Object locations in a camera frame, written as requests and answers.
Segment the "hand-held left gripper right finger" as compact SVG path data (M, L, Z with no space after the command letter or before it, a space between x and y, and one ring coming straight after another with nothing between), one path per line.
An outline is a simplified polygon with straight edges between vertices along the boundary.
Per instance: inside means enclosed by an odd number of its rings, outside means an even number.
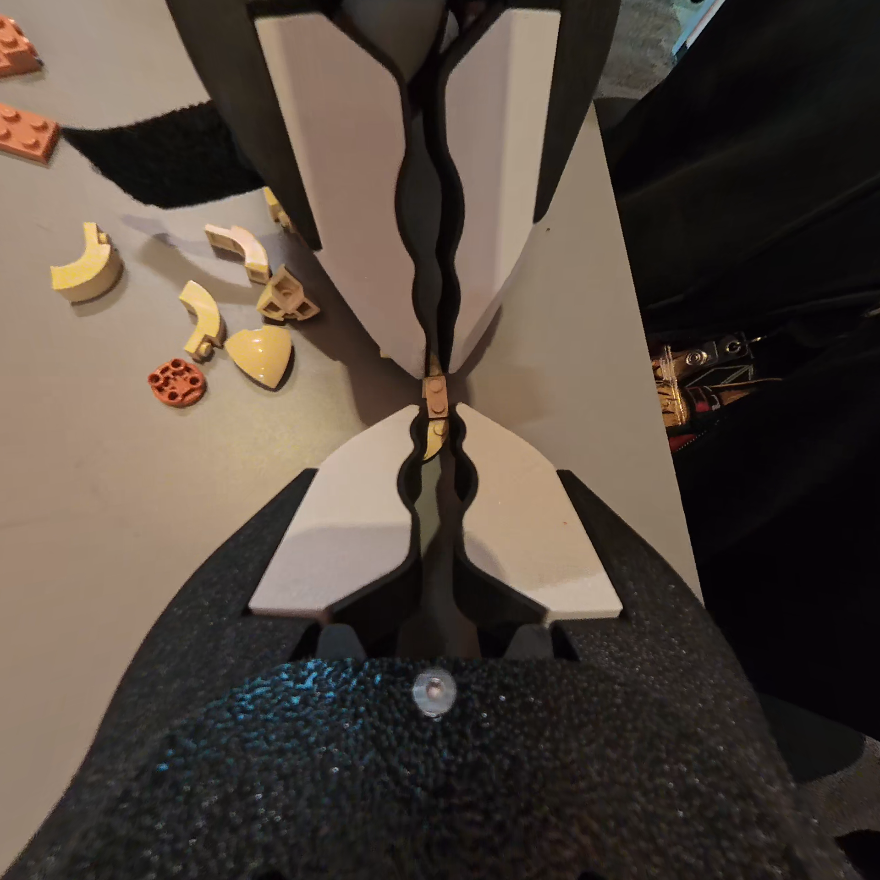
M477 627L614 619L622 601L555 466L466 404L451 420L461 502L453 595Z

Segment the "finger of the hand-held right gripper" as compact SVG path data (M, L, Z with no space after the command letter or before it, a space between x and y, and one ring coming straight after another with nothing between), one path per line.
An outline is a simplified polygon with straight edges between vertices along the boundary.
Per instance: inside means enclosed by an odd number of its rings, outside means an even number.
M254 20L305 195L318 258L380 352L426 372L432 258L421 122L408 86L439 7L319 7Z
M440 56L429 146L442 187L438 341L457 372L535 225L561 12L491 5Z

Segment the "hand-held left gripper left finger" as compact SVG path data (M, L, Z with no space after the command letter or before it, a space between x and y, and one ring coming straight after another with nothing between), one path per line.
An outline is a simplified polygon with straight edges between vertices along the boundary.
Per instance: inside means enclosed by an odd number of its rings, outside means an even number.
M398 488L414 452L411 404L329 455L252 595L253 614L330 617L342 600L402 565L412 513Z

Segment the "grey desk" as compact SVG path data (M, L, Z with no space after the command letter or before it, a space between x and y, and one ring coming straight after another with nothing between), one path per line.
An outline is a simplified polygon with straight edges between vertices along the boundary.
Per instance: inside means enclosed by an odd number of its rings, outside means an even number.
M311 254L248 193L162 211L129 199L68 144L49 166L2 157L2 870L69 785L144 636L208 556L304 468L421 388L380 358ZM496 323L450 391L568 469L696 592L650 358L600 127L591 111ZM83 223L124 263L71 303L50 268L83 253ZM188 280L233 333L258 289L214 254L207 223L262 238L314 285L281 390L225 352L205 399L162 406L148 374L182 353Z

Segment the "tan hollow corner brick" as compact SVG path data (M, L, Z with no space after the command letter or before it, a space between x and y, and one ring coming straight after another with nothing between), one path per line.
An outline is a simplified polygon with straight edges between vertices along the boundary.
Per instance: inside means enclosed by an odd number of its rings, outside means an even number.
M264 287L256 310L263 318L275 322L306 321L316 317L321 311L306 296L302 282L285 265L280 265Z

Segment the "tan quarter dome brick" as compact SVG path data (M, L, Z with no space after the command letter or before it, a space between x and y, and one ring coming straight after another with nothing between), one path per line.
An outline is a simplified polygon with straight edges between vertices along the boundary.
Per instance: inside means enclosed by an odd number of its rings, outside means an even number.
M225 351L249 380L268 391L281 387L294 356L290 331L269 324L230 335Z

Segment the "reddish brown rectangular plate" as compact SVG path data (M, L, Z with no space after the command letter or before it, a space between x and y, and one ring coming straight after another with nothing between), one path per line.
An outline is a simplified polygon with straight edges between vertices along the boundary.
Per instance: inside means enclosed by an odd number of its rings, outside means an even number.
M61 135L49 118L1 104L1 153L47 166Z

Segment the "small reddish brown plate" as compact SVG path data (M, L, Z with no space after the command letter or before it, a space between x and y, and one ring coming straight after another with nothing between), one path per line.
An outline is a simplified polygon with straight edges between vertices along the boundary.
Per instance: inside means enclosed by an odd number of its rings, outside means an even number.
M14 19L1 15L1 78L40 72L37 50Z

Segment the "reddish brown round plate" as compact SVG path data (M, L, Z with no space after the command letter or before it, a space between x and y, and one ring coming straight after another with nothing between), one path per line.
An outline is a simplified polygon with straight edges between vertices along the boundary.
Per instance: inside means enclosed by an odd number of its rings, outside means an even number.
M155 398L166 406L186 408L205 395L207 381L195 363L175 358L148 375L148 385Z

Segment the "person's black clothing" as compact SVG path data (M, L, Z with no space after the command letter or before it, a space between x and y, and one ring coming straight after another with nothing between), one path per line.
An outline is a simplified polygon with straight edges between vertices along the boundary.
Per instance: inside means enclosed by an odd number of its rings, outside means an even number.
M754 341L673 452L706 606L833 837L878 836L878 2L725 2L606 138L651 336Z

